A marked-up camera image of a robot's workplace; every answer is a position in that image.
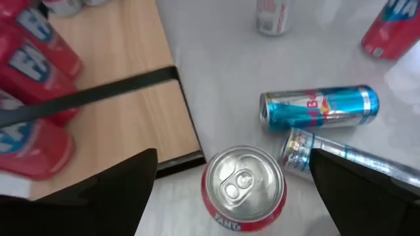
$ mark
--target wooden board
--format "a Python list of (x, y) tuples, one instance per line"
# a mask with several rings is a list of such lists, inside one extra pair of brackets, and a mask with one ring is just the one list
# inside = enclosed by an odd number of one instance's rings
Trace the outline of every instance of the wooden board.
[(49, 21), (85, 64), (79, 88), (173, 65), (154, 0), (112, 0)]
[[(85, 65), (76, 82), (80, 89), (173, 64), (154, 0), (113, 0), (50, 21)], [(75, 138), (76, 154), (54, 178), (33, 183), (31, 199), (147, 148), (157, 148), (159, 162), (200, 149), (176, 80), (85, 106), (68, 131)]]
[(32, 199), (82, 181), (139, 153), (157, 148), (159, 162), (200, 149), (178, 81), (84, 107), (68, 130), (76, 154), (55, 177), (32, 185)]

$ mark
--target can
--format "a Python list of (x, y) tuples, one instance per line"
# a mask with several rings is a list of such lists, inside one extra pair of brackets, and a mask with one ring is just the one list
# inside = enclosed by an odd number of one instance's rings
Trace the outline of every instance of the can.
[(79, 56), (30, 2), (0, 2), (0, 20), (28, 38), (67, 78), (79, 77), (83, 69)]
[(73, 16), (81, 11), (81, 0), (42, 0), (45, 6), (57, 16)]
[(257, 0), (257, 29), (265, 35), (281, 35), (290, 29), (291, 0)]
[(420, 38), (419, 0), (389, 0), (362, 39), (376, 58), (397, 60)]
[[(0, 90), (0, 113), (23, 103)], [(0, 169), (33, 180), (51, 178), (62, 170), (75, 151), (74, 139), (44, 119), (0, 128)]]
[(292, 128), (289, 131), (287, 141), (281, 148), (281, 166), (288, 172), (312, 180), (309, 162), (310, 151), (313, 148), (322, 149), (407, 184), (420, 187), (420, 172), (414, 168), (319, 137), (298, 128)]
[(99, 6), (105, 3), (109, 3), (111, 0), (82, 0), (84, 4), (88, 6)]
[[(71, 94), (77, 89), (29, 41), (0, 25), (0, 89), (27, 105)], [(69, 109), (49, 117), (63, 126), (77, 114)]]
[(264, 129), (345, 127), (372, 122), (379, 111), (375, 91), (366, 85), (266, 92), (260, 97)]
[(204, 170), (201, 195), (210, 215), (232, 231), (258, 231), (282, 212), (286, 183), (265, 151), (235, 146), (215, 155)]

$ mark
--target red can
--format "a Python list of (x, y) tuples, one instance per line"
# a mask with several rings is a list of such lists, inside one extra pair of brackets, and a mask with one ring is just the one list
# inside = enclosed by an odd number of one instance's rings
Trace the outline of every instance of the red can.
[(80, 58), (30, 1), (0, 1), (0, 20), (27, 37), (67, 78), (79, 77), (83, 69)]
[[(76, 91), (74, 84), (42, 53), (4, 24), (0, 25), (0, 89), (28, 105)], [(58, 113), (51, 121), (65, 125), (77, 111), (70, 109)]]
[[(0, 90), (0, 113), (20, 106), (20, 101)], [(0, 168), (33, 180), (55, 175), (74, 151), (73, 138), (44, 119), (0, 128)]]
[(420, 37), (419, 0), (389, 0), (362, 39), (376, 58), (397, 60)]
[(232, 231), (258, 231), (283, 210), (286, 183), (277, 162), (261, 149), (231, 147), (217, 154), (201, 179), (210, 215)]

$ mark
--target black bar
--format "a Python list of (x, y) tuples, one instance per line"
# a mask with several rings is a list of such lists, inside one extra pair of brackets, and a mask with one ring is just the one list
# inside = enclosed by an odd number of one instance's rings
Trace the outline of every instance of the black bar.
[(0, 114), (0, 128), (50, 116), (70, 108), (77, 108), (92, 102), (97, 102), (138, 89), (144, 89), (158, 83), (178, 78), (177, 68), (175, 66), (169, 66), (142, 75), (135, 75), (128, 79), (108, 83), (106, 85), (88, 88), (40, 104), (22, 106), (16, 110), (2, 112)]

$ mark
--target fanta logo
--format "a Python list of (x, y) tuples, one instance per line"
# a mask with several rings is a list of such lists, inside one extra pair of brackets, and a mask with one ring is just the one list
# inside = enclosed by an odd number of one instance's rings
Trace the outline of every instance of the fanta logo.
[(47, 19), (35, 9), (26, 9), (18, 16), (18, 23), (42, 42), (53, 38), (53, 30)]
[(237, 222), (233, 222), (232, 220), (225, 219), (219, 213), (216, 213), (215, 220), (226, 229), (230, 229), (233, 231), (241, 231), (241, 225)]
[(389, 0), (383, 9), (383, 21), (410, 20), (417, 14), (419, 0)]
[(32, 46), (18, 49), (9, 64), (34, 81), (44, 83), (50, 74), (50, 66), (44, 55)]
[[(18, 100), (0, 96), (0, 113), (16, 109), (21, 106)], [(22, 149), (29, 140), (32, 132), (33, 122), (14, 124), (0, 129), (0, 155), (14, 153)]]

